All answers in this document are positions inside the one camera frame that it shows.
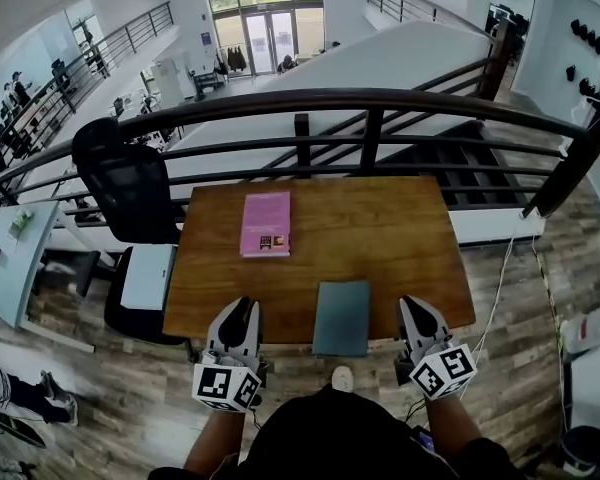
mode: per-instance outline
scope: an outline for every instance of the teal notebook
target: teal notebook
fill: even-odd
[[[371,288],[367,281],[320,283],[313,354],[365,357]]]

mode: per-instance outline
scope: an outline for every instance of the white sneaker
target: white sneaker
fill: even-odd
[[[66,409],[67,411],[69,411],[69,414],[71,416],[71,419],[67,422],[67,425],[71,425],[72,427],[77,427],[78,426],[78,401],[76,400],[76,397],[71,395],[71,394],[67,394],[67,406]]]
[[[331,376],[333,389],[345,393],[353,393],[353,373],[348,366],[338,366]]]

